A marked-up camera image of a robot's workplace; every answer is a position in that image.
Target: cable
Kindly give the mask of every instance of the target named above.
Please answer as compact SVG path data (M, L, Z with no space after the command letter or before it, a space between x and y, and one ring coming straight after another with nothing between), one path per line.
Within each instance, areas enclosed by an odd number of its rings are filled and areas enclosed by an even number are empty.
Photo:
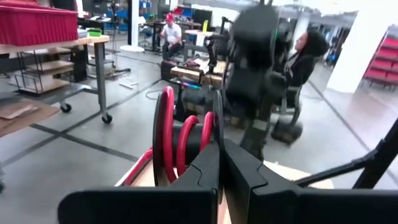
M182 125L180 136L178 137L177 156L176 156L178 176L181 176L185 172L185 151L187 149L189 132L191 131L193 126L197 123L199 123L199 119L195 115L191 115L185 120L184 124Z
M166 86L164 91L167 94L167 103L165 110L165 121L163 131L163 155L164 155L164 168L170 183L176 180L173 170L173 112L174 112L174 91L170 86Z
M164 93L167 95L167 102L164 111L164 129L163 129L163 162L164 162L164 169L166 176L170 183L173 183L177 176L174 172L174 162L173 162L173 148L172 148L172 139L173 139L173 113L174 113L174 90L172 87L167 86L163 89ZM213 112L207 112L205 115L205 121L203 123L203 129L201 132L200 138L200 148L199 150L202 151L203 148L210 142L211 132L213 130ZM187 142L189 138L190 131L199 123L199 119L191 115L189 116L182 126L180 131L180 135L178 137L177 143L177 150L176 150L176 167L177 167L177 174L180 177L186 170L185 167L185 156L187 151ZM153 158L153 149L152 147L137 161L135 167L128 175L127 179L124 181L125 185L131 185L131 182L137 176L137 173L142 169L145 165L146 161Z

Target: computer monitor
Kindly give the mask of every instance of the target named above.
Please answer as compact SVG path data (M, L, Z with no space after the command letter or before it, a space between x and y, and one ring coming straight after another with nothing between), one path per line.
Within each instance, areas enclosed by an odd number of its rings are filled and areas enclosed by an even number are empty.
M157 19L164 20L166 15L170 13L170 6L165 4L159 4L157 6Z

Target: red crate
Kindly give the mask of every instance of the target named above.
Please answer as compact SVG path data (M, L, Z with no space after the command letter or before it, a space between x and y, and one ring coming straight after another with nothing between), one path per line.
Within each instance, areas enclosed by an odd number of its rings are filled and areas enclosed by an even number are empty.
M77 40L77 12L0 1L0 44L16 46Z

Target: table leg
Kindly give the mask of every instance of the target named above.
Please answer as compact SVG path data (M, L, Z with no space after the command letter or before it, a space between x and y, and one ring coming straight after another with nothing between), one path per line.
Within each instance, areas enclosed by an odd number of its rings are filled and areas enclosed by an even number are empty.
M102 114L102 120L109 124L112 122L112 116L108 114L106 109L106 93L105 93L105 74L104 74L104 43L94 45L95 52L95 71L97 76L98 103Z
M156 26L152 26L152 51L156 49Z

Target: stand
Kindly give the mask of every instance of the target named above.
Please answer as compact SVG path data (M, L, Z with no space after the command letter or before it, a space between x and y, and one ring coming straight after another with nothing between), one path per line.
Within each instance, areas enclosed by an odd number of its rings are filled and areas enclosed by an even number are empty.
M120 47L121 50L125 50L128 52L143 52L145 51L142 47L138 47L138 0L132 0L131 3L131 14L130 14L130 21L131 21L131 45L123 45Z

